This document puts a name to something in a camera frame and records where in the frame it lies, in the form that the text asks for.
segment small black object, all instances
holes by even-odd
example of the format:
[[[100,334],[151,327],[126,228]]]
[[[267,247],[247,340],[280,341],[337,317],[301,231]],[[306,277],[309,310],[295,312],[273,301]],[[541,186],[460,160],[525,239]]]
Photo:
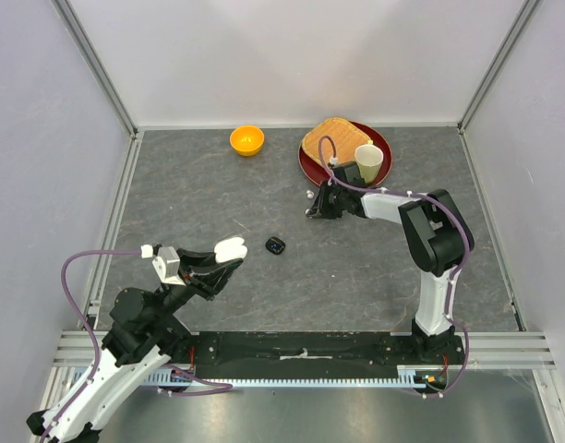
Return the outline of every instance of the small black object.
[[[286,248],[286,245],[280,238],[271,237],[268,239],[268,242],[266,242],[266,248],[271,251],[272,254],[278,256]]]

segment plate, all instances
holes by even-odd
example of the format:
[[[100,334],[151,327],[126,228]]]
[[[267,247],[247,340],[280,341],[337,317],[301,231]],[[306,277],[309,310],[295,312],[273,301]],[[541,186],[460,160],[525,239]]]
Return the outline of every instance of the plate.
[[[361,131],[369,136],[371,140],[373,140],[373,144],[383,151],[383,163],[381,164],[381,169],[379,169],[379,173],[373,183],[371,183],[368,187],[377,187],[390,173],[391,170],[391,163],[393,161],[393,157],[391,155],[391,148],[389,143],[383,136],[377,132],[372,127],[368,127],[366,125],[361,125],[357,122],[350,122],[356,127],[358,127]],[[301,165],[301,169],[307,176],[309,180],[311,180],[314,184],[319,186],[319,184],[325,180],[328,180],[328,174],[326,171],[311,157],[309,157],[299,145],[299,164]]]

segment white wall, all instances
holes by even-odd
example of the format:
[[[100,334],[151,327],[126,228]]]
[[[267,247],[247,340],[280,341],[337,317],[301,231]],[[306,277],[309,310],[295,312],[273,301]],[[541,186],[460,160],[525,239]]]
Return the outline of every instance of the white wall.
[[[0,0],[0,442],[28,440],[62,328],[66,257],[99,245],[127,136],[47,0]],[[82,295],[86,260],[69,271]]]
[[[469,128],[523,316],[565,384],[565,0],[546,0]]]
[[[456,122],[523,0],[72,0],[140,126]]]

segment cup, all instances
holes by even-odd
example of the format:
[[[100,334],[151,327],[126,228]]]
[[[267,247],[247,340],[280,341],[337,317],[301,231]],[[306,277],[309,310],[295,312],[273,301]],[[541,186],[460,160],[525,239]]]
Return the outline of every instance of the cup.
[[[360,176],[365,179],[365,183],[369,184],[375,180],[381,169],[383,151],[375,145],[361,145],[356,148],[355,160]]]

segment yellow bowl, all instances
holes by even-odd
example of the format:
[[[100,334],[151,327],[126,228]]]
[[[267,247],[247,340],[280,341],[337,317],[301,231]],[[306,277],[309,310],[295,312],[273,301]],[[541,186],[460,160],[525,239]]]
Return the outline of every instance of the yellow bowl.
[[[264,133],[256,126],[240,126],[229,137],[229,142],[239,155],[258,154],[264,144]]]

